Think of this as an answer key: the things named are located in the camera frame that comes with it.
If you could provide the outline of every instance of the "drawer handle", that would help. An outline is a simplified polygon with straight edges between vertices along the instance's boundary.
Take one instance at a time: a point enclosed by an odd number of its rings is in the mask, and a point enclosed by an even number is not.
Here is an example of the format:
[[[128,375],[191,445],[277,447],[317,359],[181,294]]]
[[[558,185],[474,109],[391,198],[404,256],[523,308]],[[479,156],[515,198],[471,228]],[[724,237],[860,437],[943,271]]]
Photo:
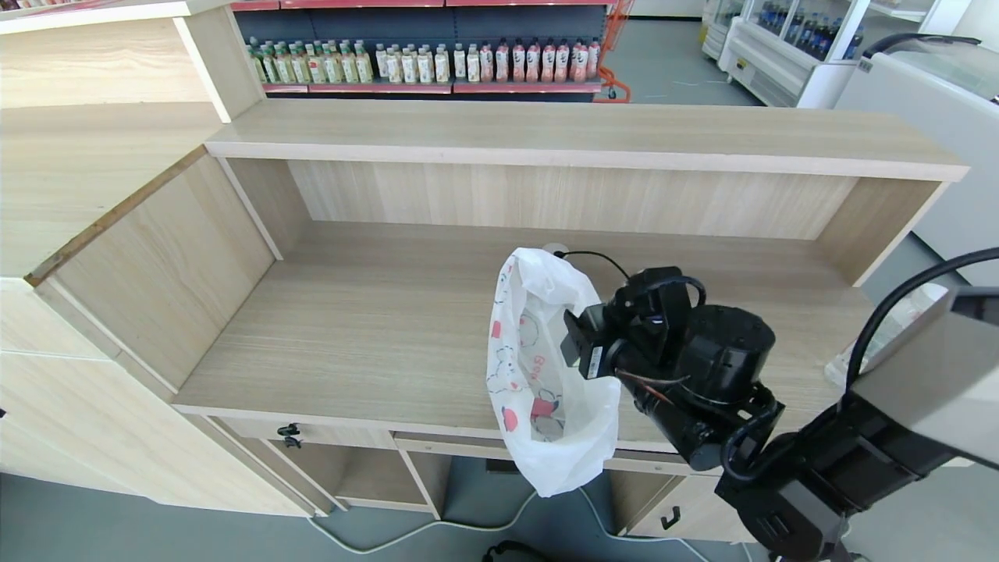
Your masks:
[[[292,447],[295,447],[296,449],[302,448],[302,440],[293,437],[293,435],[301,434],[302,432],[299,431],[299,424],[297,423],[290,423],[285,427],[278,428],[278,435],[284,438],[285,447],[289,449]]]
[[[675,505],[673,506],[672,519],[666,519],[665,517],[659,518],[659,521],[662,523],[663,531],[675,525],[679,520],[680,520],[680,508],[676,507]]]

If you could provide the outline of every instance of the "robotic arm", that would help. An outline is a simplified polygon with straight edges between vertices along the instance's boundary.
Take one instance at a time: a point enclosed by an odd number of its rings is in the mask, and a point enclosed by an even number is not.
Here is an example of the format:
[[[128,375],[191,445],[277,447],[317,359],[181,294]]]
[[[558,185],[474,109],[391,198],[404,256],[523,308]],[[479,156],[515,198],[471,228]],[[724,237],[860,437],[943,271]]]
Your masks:
[[[898,300],[997,258],[999,248],[974,252],[899,286],[864,326],[839,403],[772,440],[784,405],[759,373],[773,331],[745,310],[705,304],[703,285],[679,268],[646,269],[607,303],[566,311],[561,351],[584,378],[618,377],[691,468],[722,466],[714,493],[771,552],[824,560],[850,516],[955,456],[999,469],[999,289],[951,291],[858,377]]]

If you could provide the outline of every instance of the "white plastic bag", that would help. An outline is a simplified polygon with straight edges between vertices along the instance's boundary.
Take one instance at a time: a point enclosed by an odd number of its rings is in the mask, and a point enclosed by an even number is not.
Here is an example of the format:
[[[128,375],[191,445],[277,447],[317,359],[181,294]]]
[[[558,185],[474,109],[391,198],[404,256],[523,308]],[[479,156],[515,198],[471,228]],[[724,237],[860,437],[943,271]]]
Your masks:
[[[585,275],[543,250],[517,248],[499,271],[486,386],[506,449],[541,497],[589,482],[614,453],[620,382],[584,380],[559,350],[563,311],[599,302]]]

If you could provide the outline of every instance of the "glass door refrigerator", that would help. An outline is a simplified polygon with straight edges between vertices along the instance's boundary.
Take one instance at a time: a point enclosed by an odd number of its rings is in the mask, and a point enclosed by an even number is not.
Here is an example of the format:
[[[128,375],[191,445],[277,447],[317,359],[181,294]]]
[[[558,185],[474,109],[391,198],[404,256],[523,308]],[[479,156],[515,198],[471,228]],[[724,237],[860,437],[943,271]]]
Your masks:
[[[950,34],[971,0],[745,0],[718,67],[775,107],[831,108],[867,45]]]

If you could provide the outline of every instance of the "wooden countertop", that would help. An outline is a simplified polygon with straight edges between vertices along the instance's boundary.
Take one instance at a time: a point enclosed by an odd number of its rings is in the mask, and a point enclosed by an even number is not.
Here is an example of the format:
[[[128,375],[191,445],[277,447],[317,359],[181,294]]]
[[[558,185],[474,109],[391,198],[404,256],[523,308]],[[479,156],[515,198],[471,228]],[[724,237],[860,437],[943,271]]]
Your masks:
[[[812,242],[316,222],[276,262],[174,401],[185,412],[344,423],[497,438],[485,389],[488,324],[500,265],[517,246],[550,241],[603,251],[628,270],[679,265],[708,302],[759,314],[777,334],[763,381],[792,430],[839,392],[822,367],[857,334],[870,304]],[[573,264],[600,296],[617,272]],[[620,406],[620,447],[671,450]]]
[[[192,16],[232,0],[82,0],[0,13],[0,35],[95,23]]]
[[[760,107],[266,100],[217,156],[959,180],[967,167],[893,115]]]
[[[0,276],[18,278],[219,128],[210,103],[5,109],[0,119]]]

